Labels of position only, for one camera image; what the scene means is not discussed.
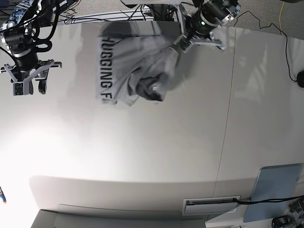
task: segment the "table surface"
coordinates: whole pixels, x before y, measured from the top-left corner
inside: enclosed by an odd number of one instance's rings
[[[58,204],[181,210],[186,198],[247,198],[262,167],[304,162],[304,90],[289,79],[284,37],[219,28],[226,51],[182,55],[164,102],[105,106],[95,99],[95,63],[107,25],[58,27],[52,50],[39,55],[63,63],[50,70],[46,95],[35,83],[34,95],[13,97],[1,75],[4,227],[30,227],[39,209]],[[294,76],[304,69],[304,41],[289,39],[288,55]],[[207,225],[240,220],[245,210]]]

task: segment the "black cable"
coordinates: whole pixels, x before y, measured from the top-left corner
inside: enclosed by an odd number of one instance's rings
[[[181,4],[186,4],[186,5],[190,5],[190,6],[195,6],[194,4],[191,4],[191,3],[189,3],[189,2],[184,2],[184,1],[182,1]]]
[[[95,19],[94,19],[94,20],[88,20],[88,21],[86,21],[86,22],[95,22],[95,21],[98,21],[98,20],[95,20]],[[73,25],[74,25],[74,24],[80,24],[80,23],[83,23],[83,22],[82,22],[82,21],[80,21],[80,22],[74,22]]]
[[[11,55],[7,50],[5,50],[5,49],[4,49],[3,47],[1,47],[1,46],[0,46],[0,50],[4,51],[4,52],[5,52],[5,53],[14,61],[15,65],[16,65],[17,71],[21,74],[21,72],[20,72],[20,67],[19,67],[19,65],[18,65],[18,61],[17,61],[16,57],[14,57],[13,55]]]
[[[129,18],[128,20],[132,19],[133,15],[137,12],[137,10],[138,10],[138,8],[139,8],[140,6],[141,6],[141,5],[138,5],[138,7],[136,8],[136,10],[133,12],[133,14],[130,16],[130,18]]]
[[[82,0],[79,0],[78,2],[75,2],[73,5],[71,5],[64,13],[68,12],[69,10],[75,12],[75,7],[79,6]]]
[[[24,26],[24,25],[26,25],[26,24],[28,24],[28,23],[31,23],[32,21],[35,21],[36,19],[38,19],[38,18],[41,16],[41,14],[45,13],[45,11],[48,10],[48,8],[49,8],[50,6],[51,6],[51,4],[49,4],[47,7],[45,7],[44,10],[40,11],[40,12],[38,13],[38,15],[35,16],[35,17],[33,17],[32,19],[30,19],[30,20],[28,20],[28,21],[26,21],[26,22],[17,24],[17,25],[15,25],[15,26],[11,27],[11,28],[7,28],[7,29],[5,29],[5,30],[2,30],[2,31],[0,31],[0,33],[2,33],[2,32],[7,32],[7,31],[11,31],[11,30],[13,30],[13,29],[16,29],[16,28],[19,28],[19,27],[21,27],[21,26]]]
[[[60,3],[59,0],[55,0],[55,5],[56,5],[56,15],[55,15],[55,19],[54,19],[54,24],[51,30],[51,33],[49,34],[49,36],[45,39],[47,41],[50,41],[56,31],[57,28],[57,24],[59,21],[59,16],[60,16]]]
[[[10,14],[4,12],[3,10],[0,10],[0,12],[10,16]]]
[[[142,13],[142,16],[143,16],[143,20],[146,20],[146,17],[145,17],[145,15],[144,15],[143,11],[142,11],[142,10],[143,10],[143,7],[144,7],[144,5],[141,6],[141,13]]]
[[[88,18],[87,16],[84,16],[84,17],[79,17],[79,18],[75,18],[74,16],[72,17],[67,17],[67,16],[64,16],[64,15],[61,15],[62,17],[66,18],[64,20],[60,20],[59,22],[64,22],[65,24],[69,24],[71,22],[71,24],[76,24],[75,22],[73,23],[73,21],[78,21],[78,20],[86,20],[86,19],[89,19],[89,20],[92,20],[92,21],[110,21],[110,20],[106,20],[106,19],[99,19],[99,18]]]
[[[48,51],[50,51],[51,49],[52,49],[52,47],[53,47],[53,43],[50,41],[50,40],[46,40],[46,41],[44,41],[42,44],[45,44],[47,47],[35,47],[35,51],[38,53],[38,52],[40,52],[40,53],[42,53],[42,52],[48,52]]]
[[[285,37],[286,37],[285,55],[286,55],[286,62],[287,62],[287,66],[288,66],[288,74],[289,74],[290,79],[291,79],[293,82],[297,82],[297,80],[294,80],[294,79],[291,77],[291,75],[290,75],[290,66],[289,66],[288,56],[287,56],[288,36],[286,35],[286,33],[284,33],[281,29],[279,29],[274,23],[271,23],[271,24],[268,25],[268,26],[263,26],[263,27],[262,27],[262,26],[261,26],[261,20],[260,20],[259,18],[257,18],[255,15],[253,15],[253,13],[250,12],[250,11],[246,11],[246,12],[240,14],[240,15],[237,17],[237,21],[236,21],[236,23],[234,24],[233,27],[235,27],[235,25],[237,24],[238,18],[241,17],[242,15],[244,15],[245,13],[250,13],[253,17],[255,17],[255,18],[259,21],[258,25],[259,25],[260,29],[269,28],[269,27],[271,27],[271,26],[273,25],[277,30],[279,30],[280,32],[282,32],[282,33],[285,35]]]
[[[36,29],[36,32],[34,34],[34,36],[32,37],[33,39],[38,38],[39,34],[40,34],[40,26],[39,26],[39,22],[38,21],[34,21],[33,23],[33,29]]]
[[[122,12],[124,15],[126,15],[129,19],[132,19],[131,17],[128,16],[125,12]]]
[[[304,195],[302,196],[295,196],[295,197],[289,197],[289,198],[281,198],[281,199],[266,199],[266,200],[261,200],[261,201],[240,201],[236,198],[233,199],[234,202],[240,204],[240,205],[253,205],[253,204],[258,204],[258,203],[281,203],[281,202],[286,202],[290,200],[295,200],[299,198],[303,198]]]
[[[175,12],[177,12],[177,9],[174,7],[173,10],[171,10],[170,8],[168,8],[168,13],[165,15],[165,18],[167,18],[168,15],[170,15],[170,18],[173,18],[173,15]]]
[[[159,12],[157,12],[153,7],[150,7],[148,5],[145,5],[145,6],[149,7],[149,9],[153,10],[155,13],[157,13],[161,17],[162,20],[164,20],[162,15]]]
[[[177,14],[177,11],[175,11],[175,15],[176,15],[177,22],[179,22],[180,20],[179,20],[179,15]]]
[[[51,7],[51,6],[53,6],[53,3],[54,3],[54,0],[52,0],[52,1],[50,2],[50,4],[49,4],[48,6],[46,6],[46,8],[43,10],[43,12],[41,12],[41,13],[39,13],[39,14],[37,15],[36,20],[38,20],[38,19],[44,17],[44,16],[48,13],[48,11],[47,11],[46,9],[48,9],[48,8]]]

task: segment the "floor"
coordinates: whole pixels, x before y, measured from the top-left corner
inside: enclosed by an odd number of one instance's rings
[[[279,13],[282,2],[279,0],[240,0],[242,12],[251,11],[255,16],[261,19],[261,26],[268,26],[270,23],[279,25]],[[193,11],[192,6],[185,5],[188,11]],[[91,13],[109,12],[127,9],[120,0],[81,0],[76,7],[79,15],[87,15]],[[282,30],[290,37],[304,39],[304,1],[297,4],[285,3],[282,13],[281,23]],[[258,21],[249,13],[243,15],[237,23],[237,27],[244,29],[260,30]],[[274,28],[265,28],[264,32],[280,34]]]

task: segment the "blue panel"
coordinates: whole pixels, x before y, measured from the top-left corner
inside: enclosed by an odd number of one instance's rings
[[[301,164],[262,168],[251,200],[290,197],[294,191],[300,168]],[[284,212],[286,204],[287,202],[250,205],[243,221],[253,222],[278,217]]]

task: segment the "black lettering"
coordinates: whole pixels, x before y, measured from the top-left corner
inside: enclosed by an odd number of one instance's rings
[[[100,83],[102,88],[111,88],[112,87],[112,82],[101,82]]]
[[[100,80],[112,80],[110,76],[112,76],[112,72],[101,72],[101,74],[105,74],[103,76],[100,76]]]
[[[101,48],[103,50],[112,51],[113,50],[113,48],[112,48],[113,46],[114,46],[114,44],[102,44]]]
[[[108,96],[110,97],[110,99],[112,99],[112,94],[111,93],[107,93],[107,94],[100,94],[101,96],[105,96],[106,98],[108,98]]]
[[[100,65],[110,67],[112,66],[112,61],[110,59],[100,60]]]
[[[113,57],[113,54],[112,52],[102,52],[101,53],[101,58],[112,58]]]
[[[108,37],[107,39],[103,39],[103,42],[111,42],[111,43],[114,43],[114,40],[111,40],[111,38]]]

